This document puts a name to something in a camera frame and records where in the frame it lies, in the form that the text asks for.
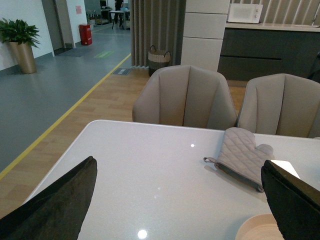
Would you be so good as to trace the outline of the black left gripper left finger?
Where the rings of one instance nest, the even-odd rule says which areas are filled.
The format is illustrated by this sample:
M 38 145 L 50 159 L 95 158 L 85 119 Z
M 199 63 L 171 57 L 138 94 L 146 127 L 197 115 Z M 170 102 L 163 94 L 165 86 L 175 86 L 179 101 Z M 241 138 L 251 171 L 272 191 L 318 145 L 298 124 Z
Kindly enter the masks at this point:
M 0 220 L 2 240 L 76 240 L 91 204 L 97 161 L 89 156 Z

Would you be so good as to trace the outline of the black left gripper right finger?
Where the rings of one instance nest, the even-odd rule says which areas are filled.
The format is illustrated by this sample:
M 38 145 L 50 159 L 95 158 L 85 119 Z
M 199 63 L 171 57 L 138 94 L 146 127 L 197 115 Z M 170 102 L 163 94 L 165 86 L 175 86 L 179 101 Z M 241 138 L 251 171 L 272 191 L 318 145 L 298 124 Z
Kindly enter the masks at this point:
M 269 208 L 285 240 L 320 238 L 320 191 L 271 160 L 261 168 Z

